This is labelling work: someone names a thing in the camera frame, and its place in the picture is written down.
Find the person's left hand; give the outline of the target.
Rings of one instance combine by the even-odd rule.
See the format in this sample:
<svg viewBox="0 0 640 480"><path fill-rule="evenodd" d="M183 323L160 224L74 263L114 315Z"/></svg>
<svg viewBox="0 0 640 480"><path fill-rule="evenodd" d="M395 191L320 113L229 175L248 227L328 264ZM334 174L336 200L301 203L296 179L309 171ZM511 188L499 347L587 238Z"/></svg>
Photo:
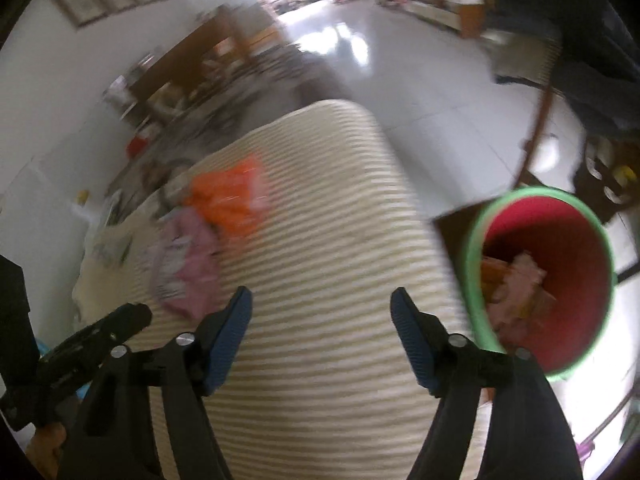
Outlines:
<svg viewBox="0 0 640 480"><path fill-rule="evenodd" d="M37 428L26 448L26 457L45 479L55 479L63 455L66 429L60 422Z"/></svg>

